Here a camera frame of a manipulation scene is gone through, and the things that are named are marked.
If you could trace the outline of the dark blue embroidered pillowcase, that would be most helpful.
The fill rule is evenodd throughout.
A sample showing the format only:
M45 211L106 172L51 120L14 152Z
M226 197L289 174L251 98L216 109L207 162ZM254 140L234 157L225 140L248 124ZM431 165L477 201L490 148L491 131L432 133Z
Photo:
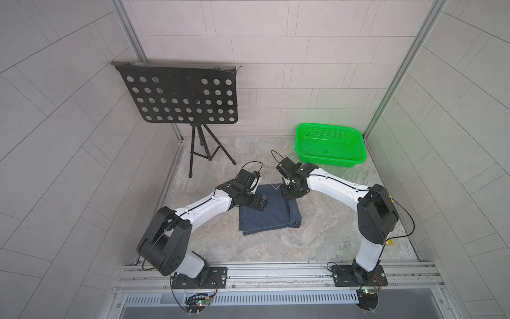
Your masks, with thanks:
M267 205L263 211L240 207L239 231L242 231L243 235L301 227L302 217L297 201L284 199L281 188L281 183L258 186L256 194L267 196Z

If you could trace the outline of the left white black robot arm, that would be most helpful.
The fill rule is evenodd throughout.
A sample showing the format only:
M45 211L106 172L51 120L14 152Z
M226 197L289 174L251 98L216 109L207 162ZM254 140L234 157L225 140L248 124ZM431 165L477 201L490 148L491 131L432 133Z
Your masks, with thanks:
M256 192L259 182L259 171L241 169L234 179L220 184L195 203L178 209L160 208L140 239L137 253L163 276L178 272L203 284L209 264L188 250L192 232L233 207L263 211L267 196Z

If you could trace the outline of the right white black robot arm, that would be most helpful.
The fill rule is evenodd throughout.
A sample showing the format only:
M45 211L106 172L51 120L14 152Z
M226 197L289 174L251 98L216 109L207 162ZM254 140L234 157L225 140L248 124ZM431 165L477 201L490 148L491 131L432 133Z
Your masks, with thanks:
M362 241L352 264L352 273L358 280L372 275L399 220L387 190L379 184L369 187L348 182L315 164L295 163L289 158L280 161L276 169L285 181L282 187L284 199L302 198L311 191L317 191L337 199L357 213Z

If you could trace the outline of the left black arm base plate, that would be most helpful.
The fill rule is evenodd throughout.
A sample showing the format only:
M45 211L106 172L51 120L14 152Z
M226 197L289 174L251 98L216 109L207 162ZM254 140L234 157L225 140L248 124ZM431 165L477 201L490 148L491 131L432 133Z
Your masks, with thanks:
M227 267L205 267L198 276L191 278L181 272L171 278L172 289L208 289L225 288L228 275Z

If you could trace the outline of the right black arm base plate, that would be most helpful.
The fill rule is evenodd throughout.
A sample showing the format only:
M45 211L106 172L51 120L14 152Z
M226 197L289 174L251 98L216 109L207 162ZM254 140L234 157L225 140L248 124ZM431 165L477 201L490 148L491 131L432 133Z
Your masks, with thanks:
M389 284L381 265L371 272L353 265L330 265L328 269L336 287L386 287Z

